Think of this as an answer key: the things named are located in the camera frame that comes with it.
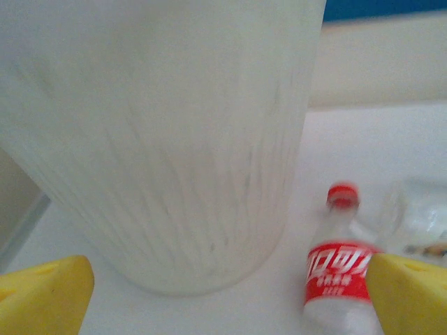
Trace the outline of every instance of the plastic bottle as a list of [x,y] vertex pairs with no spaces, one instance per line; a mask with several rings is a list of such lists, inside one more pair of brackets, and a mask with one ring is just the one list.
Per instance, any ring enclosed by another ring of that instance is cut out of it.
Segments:
[[367,263],[380,250],[365,240],[367,228],[356,220],[359,204],[355,185],[331,186],[330,212],[307,258],[304,313],[331,335],[383,334],[365,283]]

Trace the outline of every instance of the bottle label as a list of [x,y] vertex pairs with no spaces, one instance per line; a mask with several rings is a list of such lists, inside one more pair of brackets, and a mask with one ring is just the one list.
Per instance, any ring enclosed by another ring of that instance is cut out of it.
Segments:
[[307,258],[305,303],[328,297],[371,302],[365,276],[369,260],[380,252],[358,241],[331,241],[314,247]]

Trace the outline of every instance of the red bottle cap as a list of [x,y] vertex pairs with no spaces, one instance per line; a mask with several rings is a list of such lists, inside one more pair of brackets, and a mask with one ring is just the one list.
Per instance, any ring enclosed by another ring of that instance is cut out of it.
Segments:
[[338,182],[329,188],[326,204],[329,207],[347,209],[358,207],[360,199],[358,197],[357,185],[349,182]]

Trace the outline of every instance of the white table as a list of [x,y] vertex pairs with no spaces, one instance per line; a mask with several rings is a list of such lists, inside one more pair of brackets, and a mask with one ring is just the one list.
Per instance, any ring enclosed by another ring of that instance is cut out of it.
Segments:
[[96,282],[82,335],[322,334],[302,319],[301,310],[309,238],[329,185],[339,179],[357,182],[363,214],[371,217],[380,205],[377,190],[414,175],[447,178],[447,103],[310,112],[284,237],[241,283],[194,298],[145,292],[106,263],[53,204],[8,271],[86,255]]

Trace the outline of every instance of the transparent container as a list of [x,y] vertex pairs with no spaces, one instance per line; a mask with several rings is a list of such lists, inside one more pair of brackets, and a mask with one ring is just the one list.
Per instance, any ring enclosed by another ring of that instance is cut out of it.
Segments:
[[387,253],[447,267],[447,182],[410,178],[391,188],[377,244]]
[[324,5],[4,1],[0,145],[138,285],[236,283],[286,222]]

